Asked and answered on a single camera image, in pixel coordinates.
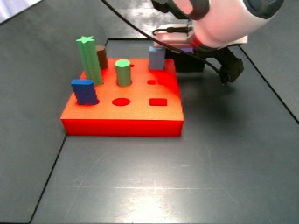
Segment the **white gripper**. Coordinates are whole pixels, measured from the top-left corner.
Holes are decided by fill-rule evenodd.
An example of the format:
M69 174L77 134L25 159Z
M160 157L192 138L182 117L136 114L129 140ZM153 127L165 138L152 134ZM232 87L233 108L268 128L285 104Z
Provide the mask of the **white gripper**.
M152 31L153 38L174 48L192 47L186 40L188 26L185 24L162 24Z

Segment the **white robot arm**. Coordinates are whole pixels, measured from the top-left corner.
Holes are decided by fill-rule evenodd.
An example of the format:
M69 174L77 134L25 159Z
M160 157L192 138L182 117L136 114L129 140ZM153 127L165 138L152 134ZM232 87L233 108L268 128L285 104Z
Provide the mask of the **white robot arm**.
M284 0L150 0L188 24L164 24L154 34L169 46L210 52L248 42L248 34L274 16Z

